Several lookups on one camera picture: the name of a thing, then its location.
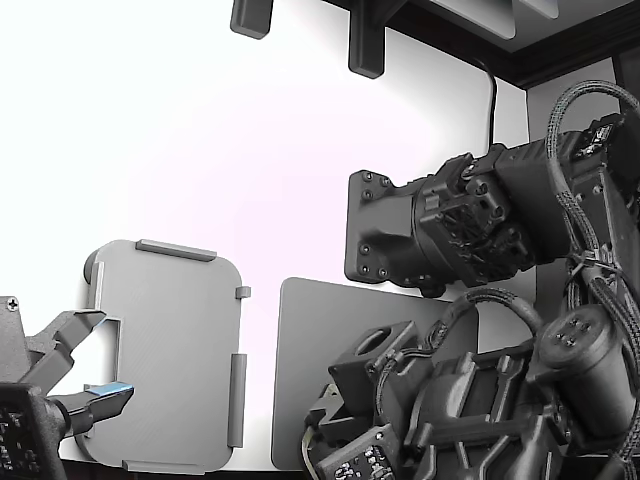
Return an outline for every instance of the blue tab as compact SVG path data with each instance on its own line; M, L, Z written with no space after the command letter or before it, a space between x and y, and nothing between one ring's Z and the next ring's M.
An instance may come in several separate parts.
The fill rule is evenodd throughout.
M87 390L87 392L103 397L106 395L115 395L116 393L126 392L128 390L133 390L133 385L129 385L128 383L113 382L108 383L107 385L101 385L99 387L92 387Z

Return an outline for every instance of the gray plate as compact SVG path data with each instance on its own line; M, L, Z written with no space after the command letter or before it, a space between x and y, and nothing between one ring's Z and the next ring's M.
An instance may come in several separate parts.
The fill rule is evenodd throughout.
M118 240L89 258L85 277L89 305L119 320L115 376L135 394L122 415L76 437L80 448L129 471L222 468L242 446L237 297L249 292L237 269L215 252Z

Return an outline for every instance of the shelf bracket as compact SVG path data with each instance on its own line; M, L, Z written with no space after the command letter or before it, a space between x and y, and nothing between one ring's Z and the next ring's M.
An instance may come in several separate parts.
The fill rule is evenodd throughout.
M233 0L231 30L260 40L271 30L273 0Z
M352 1L349 70L372 79L384 73L385 27L407 1Z

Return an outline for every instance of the white backdrop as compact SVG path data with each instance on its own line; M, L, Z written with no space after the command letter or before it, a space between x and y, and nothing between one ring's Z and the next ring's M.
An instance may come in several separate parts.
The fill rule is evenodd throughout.
M0 3L0 293L20 299L34 334L85 306L84 261L111 240L230 259L253 297L243 303L240 344L249 355L245 448L227 468L272 469L282 281L348 283L352 172L399 185L460 153L482 155L489 83L391 31L385 75L352 74L348 14L320 0L276 0L261 41L230 31L231 7ZM528 141L525 92L502 82L496 140ZM533 300L533 271L509 285ZM503 313L483 308L481 350L526 338ZM53 393L111 381L110 342L108 328L95 332ZM72 441L62 455L81 458Z

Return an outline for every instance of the bolt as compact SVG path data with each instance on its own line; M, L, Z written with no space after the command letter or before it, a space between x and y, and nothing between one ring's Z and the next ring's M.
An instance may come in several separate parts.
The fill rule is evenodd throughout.
M509 234L509 241L511 243L517 243L520 240L522 240L522 235L520 234L520 232L514 230Z
M489 187L487 187L486 183L481 183L480 185L478 185L478 188L476 188L476 195L481 196L481 195L485 195L487 192L489 191Z
M16 297L9 297L7 300L7 310L10 312L17 312L19 308L18 299Z

